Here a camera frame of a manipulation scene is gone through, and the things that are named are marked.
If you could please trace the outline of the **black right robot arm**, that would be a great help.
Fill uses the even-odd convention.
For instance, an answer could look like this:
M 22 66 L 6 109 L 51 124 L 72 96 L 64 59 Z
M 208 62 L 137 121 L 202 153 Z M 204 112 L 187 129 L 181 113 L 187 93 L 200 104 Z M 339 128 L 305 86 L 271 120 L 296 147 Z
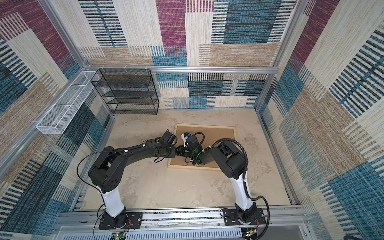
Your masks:
M 184 144 L 177 147 L 176 154 L 186 157 L 192 165 L 206 165 L 215 162 L 222 173 L 231 180 L 235 197 L 238 220 L 241 224 L 249 224 L 255 219 L 256 202 L 252 199 L 247 180 L 248 156 L 241 144 L 230 138 L 217 140 L 213 145 L 202 148 L 203 141 L 199 141 L 197 134 L 184 133 Z

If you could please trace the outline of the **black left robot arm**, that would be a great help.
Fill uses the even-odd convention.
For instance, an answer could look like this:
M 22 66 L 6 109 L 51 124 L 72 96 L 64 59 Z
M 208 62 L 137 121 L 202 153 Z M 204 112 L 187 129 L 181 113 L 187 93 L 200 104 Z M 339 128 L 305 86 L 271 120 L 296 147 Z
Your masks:
M 167 130 L 161 137 L 146 140 L 140 145 L 118 149 L 109 146 L 100 152 L 88 172 L 92 184 L 100 191 L 105 206 L 100 230 L 125 229 L 132 222 L 119 192 L 125 168 L 147 158 L 158 160 L 175 157 L 177 140 Z

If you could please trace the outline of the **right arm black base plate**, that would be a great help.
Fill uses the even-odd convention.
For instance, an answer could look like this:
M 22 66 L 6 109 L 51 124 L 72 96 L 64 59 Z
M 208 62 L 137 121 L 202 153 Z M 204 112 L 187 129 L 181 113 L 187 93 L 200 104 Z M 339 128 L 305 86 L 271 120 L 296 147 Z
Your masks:
M 224 218 L 226 226 L 265 225 L 267 223 L 267 214 L 264 213 L 262 208 L 257 208 L 254 215 L 246 223 L 240 221 L 236 209 L 223 208 L 220 210 L 220 215 Z

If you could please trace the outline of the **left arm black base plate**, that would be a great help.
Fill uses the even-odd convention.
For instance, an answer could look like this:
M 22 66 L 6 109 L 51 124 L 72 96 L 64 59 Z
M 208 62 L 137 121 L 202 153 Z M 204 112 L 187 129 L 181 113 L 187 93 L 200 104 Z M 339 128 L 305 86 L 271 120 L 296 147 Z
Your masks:
M 118 216 L 111 217 L 108 213 L 103 213 L 99 230 L 128 230 L 139 229 L 142 224 L 142 212 L 122 211 Z

